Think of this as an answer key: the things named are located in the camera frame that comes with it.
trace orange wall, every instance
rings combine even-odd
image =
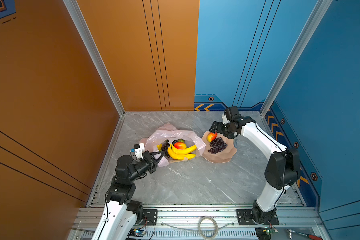
[[[79,0],[126,111],[193,110],[197,0]]]
[[[15,3],[0,19],[0,239],[65,239],[119,116],[64,3]]]

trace beige scalloped plate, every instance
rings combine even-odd
[[[202,156],[207,161],[210,161],[213,163],[229,162],[231,160],[231,158],[237,152],[237,149],[233,146],[233,139],[228,139],[227,137],[224,137],[222,134],[218,133],[217,137],[221,137],[223,139],[223,141],[227,144],[227,147],[226,147],[226,149],[224,149],[221,152],[218,152],[216,154],[211,154],[208,152],[208,150],[211,149],[211,147],[209,146],[210,142],[208,142],[208,140],[206,140],[206,137],[209,133],[210,133],[209,131],[206,131],[202,137],[203,142],[205,142],[205,144],[206,144],[205,151],[202,154]]]

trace bunch of bananas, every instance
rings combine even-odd
[[[184,160],[184,158],[192,159],[196,157],[196,154],[191,154],[191,152],[196,150],[196,145],[192,147],[187,147],[186,149],[177,149],[171,143],[171,146],[168,148],[168,154],[171,158],[175,160]]]

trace white cable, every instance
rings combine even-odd
[[[205,236],[205,235],[202,233],[201,223],[202,223],[202,221],[205,220],[205,219],[211,220],[211,221],[213,222],[213,224],[215,225],[215,229],[214,229],[214,230],[206,230],[207,232],[211,232],[211,231],[214,231],[214,232],[215,232],[215,234],[214,234],[212,237],[207,237],[207,236]],[[175,226],[171,226],[171,225],[169,225],[169,224],[166,224],[166,223],[164,223],[164,222],[161,222],[161,223],[163,223],[164,225],[167,225],[168,227],[171,227],[171,228],[177,228],[177,229],[184,230],[184,231],[198,232],[198,233],[200,234],[200,236],[202,236],[202,238],[204,238],[205,240],[210,240],[210,239],[213,239],[213,238],[216,237],[218,231],[220,231],[221,229],[225,228],[225,227],[228,226],[228,225],[231,225],[231,224],[234,223],[234,222],[227,223],[227,224],[225,224],[225,225],[222,226],[222,227],[218,227],[218,226],[217,226],[217,222],[216,222],[212,217],[210,217],[210,216],[204,216],[204,217],[200,218],[200,221],[199,221],[198,226],[197,226],[197,230],[196,230],[196,229],[189,229],[189,228],[175,227]]]

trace pink plastic bag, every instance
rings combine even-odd
[[[172,142],[177,139],[183,139],[187,146],[196,145],[196,156],[201,156],[205,150],[206,144],[202,139],[196,135],[193,131],[178,130],[172,124],[167,123],[159,127],[149,138],[144,138],[139,141],[139,143],[144,143],[145,150],[150,152],[157,152],[157,145],[162,144],[165,140]],[[166,157],[163,157],[158,163],[159,167],[167,166],[170,162],[177,162],[178,160],[173,161],[172,158],[170,161]]]

